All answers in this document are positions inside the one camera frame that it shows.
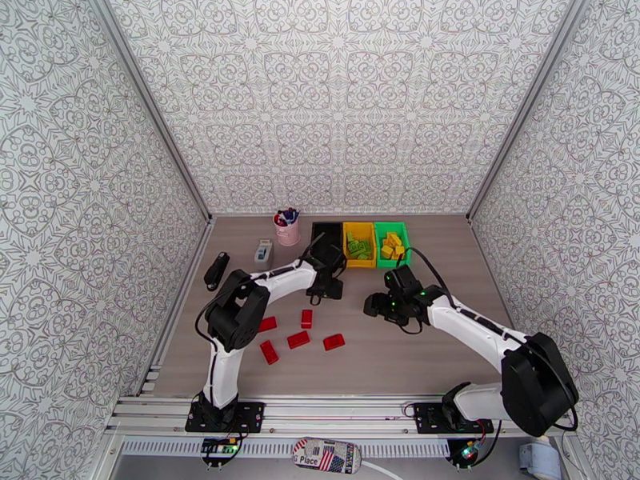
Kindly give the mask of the green plastic bin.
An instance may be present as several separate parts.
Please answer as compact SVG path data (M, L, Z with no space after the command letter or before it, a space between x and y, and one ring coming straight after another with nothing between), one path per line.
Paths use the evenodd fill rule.
M374 223L374 237L377 244L377 266L380 268L392 268L396 267L397 259L391 260L382 259L380 255L380 249L384 246L383 239L388 236L388 233L396 233L402 240L402 246L405 247L405 254L400 263L408 263L410 258L406 255L408 248L410 247L410 240L408 230L404 222L375 222Z

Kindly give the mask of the yellow plastic bin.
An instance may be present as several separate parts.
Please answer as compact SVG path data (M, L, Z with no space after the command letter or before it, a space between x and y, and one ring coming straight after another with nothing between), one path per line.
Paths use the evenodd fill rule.
M371 260L359 260L348 259L347 245L346 245L346 232L352 232L354 237L361 239L369 239L371 243L372 259ZM346 264L348 268L375 268L377 263L377 244L374 237L374 224L372 222L344 222L342 224L342 249L346 256Z

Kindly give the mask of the black plastic bin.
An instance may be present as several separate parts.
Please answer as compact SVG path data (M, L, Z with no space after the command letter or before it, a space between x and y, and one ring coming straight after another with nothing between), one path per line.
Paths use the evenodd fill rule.
M319 256L330 246L342 248L342 222L313 222L311 226L311 241L322 237L313 245L311 254Z

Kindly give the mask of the pink pen cup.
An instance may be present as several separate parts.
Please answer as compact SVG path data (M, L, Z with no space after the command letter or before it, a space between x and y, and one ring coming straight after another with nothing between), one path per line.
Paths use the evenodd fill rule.
M274 221L276 215L273 217L274 231L278 243L285 247L291 247L299 243L300 230L298 220L293 224L286 227L280 227Z

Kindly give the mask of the grey white small device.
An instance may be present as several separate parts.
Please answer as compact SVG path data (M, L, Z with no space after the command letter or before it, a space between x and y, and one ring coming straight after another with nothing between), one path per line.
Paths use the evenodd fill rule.
M274 247L273 241L269 238L260 239L258 247L254 253L254 265L256 270L269 270L273 266Z

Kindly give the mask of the black stapler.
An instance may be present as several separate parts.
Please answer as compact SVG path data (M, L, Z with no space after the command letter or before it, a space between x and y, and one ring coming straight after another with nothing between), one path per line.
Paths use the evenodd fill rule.
M222 276L224 275L228 266L229 260L230 256L227 252L220 252L205 272L203 281L205 283L206 289L209 292L214 292L219 287Z

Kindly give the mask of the flag print pencil case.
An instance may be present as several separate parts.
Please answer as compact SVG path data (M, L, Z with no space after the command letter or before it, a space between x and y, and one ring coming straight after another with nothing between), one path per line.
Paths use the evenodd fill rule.
M299 439L291 458L303 469L334 474L356 474L362 465L362 452L357 445L323 438Z

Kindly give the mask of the white plastic bottle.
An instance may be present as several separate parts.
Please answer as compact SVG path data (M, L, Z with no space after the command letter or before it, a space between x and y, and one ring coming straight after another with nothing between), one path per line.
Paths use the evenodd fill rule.
M536 480L562 480L559 453L547 442L529 442L518 448L519 469Z

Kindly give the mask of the aluminium frame rail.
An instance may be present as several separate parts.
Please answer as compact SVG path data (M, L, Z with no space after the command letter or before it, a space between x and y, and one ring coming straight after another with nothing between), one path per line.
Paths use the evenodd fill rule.
M106 430L111 434L212 436L190 433L185 424L192 398L143 395L117 401ZM417 438L412 405L442 402L437 395L267 395L240 402L265 404L262 428L251 438ZM432 434L454 438L456 434Z

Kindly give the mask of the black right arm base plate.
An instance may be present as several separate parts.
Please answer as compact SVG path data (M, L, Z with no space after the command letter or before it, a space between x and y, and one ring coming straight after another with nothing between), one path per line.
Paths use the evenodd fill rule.
M482 436L495 430L491 420L469 420L455 406L442 402L417 402L412 405L419 434L472 434Z

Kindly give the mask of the aluminium side rail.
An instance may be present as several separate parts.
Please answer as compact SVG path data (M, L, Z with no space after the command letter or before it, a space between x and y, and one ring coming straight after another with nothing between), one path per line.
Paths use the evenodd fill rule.
M134 392L135 397L151 393L154 390L154 383L157 380L159 373L162 371L162 366L166 360L166 356L168 355L171 342L176 328L180 323L186 300L193 285L194 276L200 266L208 241L210 240L210 235L214 229L215 221L215 218L210 219L204 225L203 230L200 233L199 240L189 260L184 277L178 287L177 295L171 305L168 317L162 326L160 335L154 346L154 351L146 365L146 368L143 370L142 377L138 380L137 389Z

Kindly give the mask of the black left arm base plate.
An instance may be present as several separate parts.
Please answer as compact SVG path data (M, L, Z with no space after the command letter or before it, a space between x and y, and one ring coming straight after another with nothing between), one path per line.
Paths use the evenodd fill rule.
M208 402L192 402L185 424L190 433L259 433L262 428L263 402L232 402L217 408Z

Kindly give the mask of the aluminium corner post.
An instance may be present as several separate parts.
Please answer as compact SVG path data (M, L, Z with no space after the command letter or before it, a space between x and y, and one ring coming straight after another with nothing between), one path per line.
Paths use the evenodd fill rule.
M469 224L473 222L476 214L479 212L495 178L498 176L498 172L534 112L538 100L544 94L546 85L557 69L558 64L563 59L564 51L574 36L584 16L584 12L590 3L591 0L569 0L565 13L558 24L558 28L554 32L550 44L542 56L537 71L524 93L522 103L518 107L512 122L508 125L498 152L489 165L488 171L469 206L466 213L466 221Z
M160 138L164 148L170 156L175 169L181 176L182 181L188 190L188 193L196 207L199 209L199 212L202 214L205 223L210 223L212 220L212 214L209 211L206 201L202 196L202 192L198 188L188 165L186 164L186 160L178 148L175 136L173 135L163 116L160 106L152 94L149 83L147 82L143 70L138 63L135 53L128 43L124 31L118 23L109 0L88 0L88 2L92 11L96 14L98 21L101 23L101 26L105 31L105 36L112 45L122 70L130 80L130 84L148 115L156 135Z

